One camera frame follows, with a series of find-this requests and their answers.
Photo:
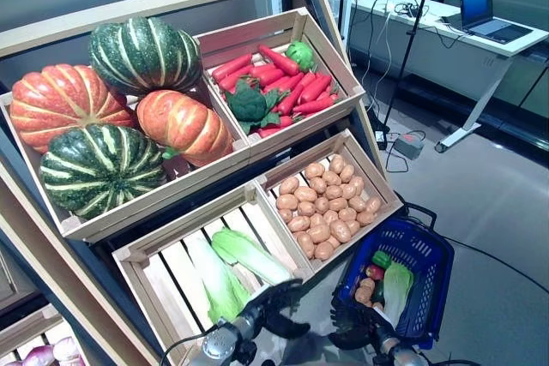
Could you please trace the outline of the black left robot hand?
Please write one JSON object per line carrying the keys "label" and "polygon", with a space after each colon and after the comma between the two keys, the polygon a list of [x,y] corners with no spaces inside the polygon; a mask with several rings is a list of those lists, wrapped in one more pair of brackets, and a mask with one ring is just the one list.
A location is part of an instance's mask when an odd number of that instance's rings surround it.
{"label": "black left robot hand", "polygon": [[309,323],[292,321],[281,313],[299,303],[302,283],[302,279],[286,280],[250,300],[233,322],[242,339],[254,339],[264,328],[283,339],[297,339],[308,333]]}

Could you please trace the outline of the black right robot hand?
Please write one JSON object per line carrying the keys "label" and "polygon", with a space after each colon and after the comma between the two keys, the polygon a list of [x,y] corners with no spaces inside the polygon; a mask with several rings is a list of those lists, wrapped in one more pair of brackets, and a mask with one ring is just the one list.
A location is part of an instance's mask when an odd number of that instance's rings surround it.
{"label": "black right robot hand", "polygon": [[330,310],[330,319],[335,331],[328,335],[329,341],[344,351],[379,347],[396,337],[391,323],[372,307],[337,304]]}

